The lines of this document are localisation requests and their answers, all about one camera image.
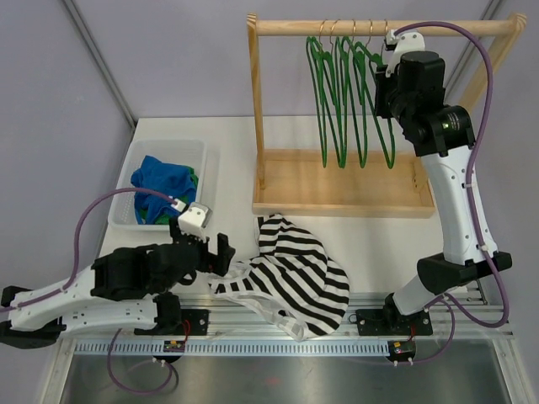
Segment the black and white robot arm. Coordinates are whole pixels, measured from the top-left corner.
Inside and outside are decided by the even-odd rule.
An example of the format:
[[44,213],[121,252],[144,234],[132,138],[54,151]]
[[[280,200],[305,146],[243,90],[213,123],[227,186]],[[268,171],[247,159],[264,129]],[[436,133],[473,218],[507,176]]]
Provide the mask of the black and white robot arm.
[[[418,261],[418,274],[386,299],[390,322],[422,311],[434,298],[491,274],[484,252],[498,271],[510,268],[511,256],[500,252],[483,213],[474,170],[467,183],[467,164],[475,147],[468,112],[444,104],[445,63],[425,50],[423,36],[407,32],[386,44],[394,50],[376,74],[376,115],[395,119],[414,145],[434,191],[444,239],[443,253]],[[472,187],[484,243],[480,245],[470,213],[467,188]]]
[[[208,251],[209,208],[193,203],[180,209],[169,223],[170,244],[118,248],[80,271],[65,290],[66,281],[39,290],[7,287],[2,305],[15,310],[0,323],[0,342],[40,348],[61,334],[120,327],[145,335],[174,334],[182,316],[179,298],[170,290],[195,282],[197,271],[226,274],[235,253],[223,234],[217,235],[217,255]],[[37,304],[20,306],[58,289],[61,293]]]

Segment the green cloth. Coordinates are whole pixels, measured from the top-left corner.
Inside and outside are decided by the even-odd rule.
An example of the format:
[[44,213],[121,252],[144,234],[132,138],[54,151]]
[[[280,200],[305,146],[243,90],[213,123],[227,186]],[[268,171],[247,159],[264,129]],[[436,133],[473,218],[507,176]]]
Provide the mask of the green cloth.
[[[195,188],[199,188],[199,178],[196,176],[195,170],[192,167],[188,167],[188,169],[189,169],[189,172],[191,173],[191,181],[193,181],[193,185],[195,186]],[[185,204],[188,203],[187,196],[180,196],[178,199],[181,200],[182,202],[184,202]],[[144,221],[146,221],[146,215],[147,215],[148,211],[146,209],[140,209],[138,211],[138,213],[141,215],[141,218]],[[170,219],[172,217],[173,216],[171,216],[171,215],[160,215],[155,220],[154,224],[167,226],[168,222],[170,221]]]

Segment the wooden tray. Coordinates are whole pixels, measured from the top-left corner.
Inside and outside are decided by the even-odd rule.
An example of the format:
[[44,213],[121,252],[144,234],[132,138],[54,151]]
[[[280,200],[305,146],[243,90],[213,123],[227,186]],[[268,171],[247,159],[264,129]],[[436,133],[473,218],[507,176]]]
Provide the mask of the wooden tray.
[[370,151],[365,168],[350,153],[339,168],[328,151],[322,166],[320,151],[269,149],[265,157],[265,189],[257,179],[256,215],[366,216],[427,218],[435,205],[421,161],[398,153],[393,169],[381,151]]

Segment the wooden clothes rack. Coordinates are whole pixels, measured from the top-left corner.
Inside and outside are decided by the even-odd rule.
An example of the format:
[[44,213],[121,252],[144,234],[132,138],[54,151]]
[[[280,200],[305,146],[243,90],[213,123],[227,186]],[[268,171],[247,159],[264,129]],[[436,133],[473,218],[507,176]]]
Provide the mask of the wooden clothes rack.
[[[417,22],[340,20],[337,24],[323,24],[323,21],[264,21],[259,20],[255,13],[248,15],[257,145],[254,213],[429,217],[435,212],[426,172],[414,154],[398,153],[395,166],[390,170],[380,152],[369,153],[365,168],[360,168],[358,157],[350,153],[349,164],[342,169],[337,166],[335,156],[328,156],[328,165],[323,168],[320,151],[264,148],[260,36],[384,36],[388,29],[398,29]],[[488,53],[496,72],[524,30],[526,16],[512,13],[508,19],[500,21],[451,22],[476,36],[494,36]],[[456,31],[439,27],[420,28],[418,32],[423,36],[459,36]],[[471,111],[486,87],[486,72],[483,63],[480,63],[459,105]]]

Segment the laundry basket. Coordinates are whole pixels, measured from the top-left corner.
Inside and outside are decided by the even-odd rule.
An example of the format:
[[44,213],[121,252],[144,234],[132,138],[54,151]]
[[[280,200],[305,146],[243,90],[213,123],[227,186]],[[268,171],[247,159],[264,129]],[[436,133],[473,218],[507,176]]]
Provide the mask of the laundry basket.
[[[116,188],[133,188],[131,175],[142,164],[145,156],[153,156],[162,162],[192,167],[199,178],[196,202],[200,202],[204,183],[206,144],[191,139],[147,139],[134,141],[129,146]],[[125,230],[168,231],[164,225],[139,225],[136,222],[133,200],[134,192],[117,194],[112,199],[109,224]]]

